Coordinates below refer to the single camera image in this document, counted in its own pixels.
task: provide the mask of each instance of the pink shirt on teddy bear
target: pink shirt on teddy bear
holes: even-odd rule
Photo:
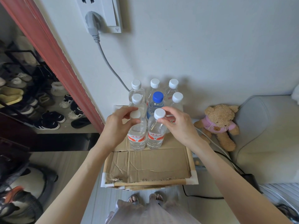
[[[219,127],[215,123],[211,122],[208,116],[205,116],[205,118],[202,119],[202,123],[204,124],[204,128],[206,128],[208,131],[212,133],[224,133],[227,130],[232,130],[236,127],[236,124],[233,121],[230,121],[229,126],[221,127],[219,129]]]

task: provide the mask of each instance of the blue bottle cap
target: blue bottle cap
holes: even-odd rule
[[[161,103],[163,101],[163,94],[160,91],[157,91],[153,94],[152,100],[155,103]]]

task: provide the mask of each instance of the hand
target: hand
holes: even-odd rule
[[[171,113],[176,118],[176,122],[175,124],[171,123],[169,121],[171,117],[158,119],[158,122],[167,126],[180,143],[191,149],[196,140],[203,140],[198,135],[188,114],[173,107],[163,107],[162,109]]]
[[[130,119],[130,113],[136,110],[137,107],[122,107],[108,116],[97,144],[109,150],[118,146],[127,136],[129,129],[141,122],[139,119]],[[123,124],[122,119],[130,120]]]

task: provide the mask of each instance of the white sofa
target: white sofa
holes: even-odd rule
[[[251,97],[234,121],[234,162],[259,184],[299,183],[299,105],[291,96]]]

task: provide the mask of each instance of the yellow slipper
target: yellow slipper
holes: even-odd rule
[[[7,86],[0,87],[0,94],[4,94],[5,96],[11,96],[11,95],[23,95],[24,90],[17,89],[17,88],[11,88]]]
[[[4,94],[0,94],[0,101],[5,103],[6,105],[13,105],[15,103],[18,103],[22,100],[21,95],[11,95],[11,96],[5,96]]]

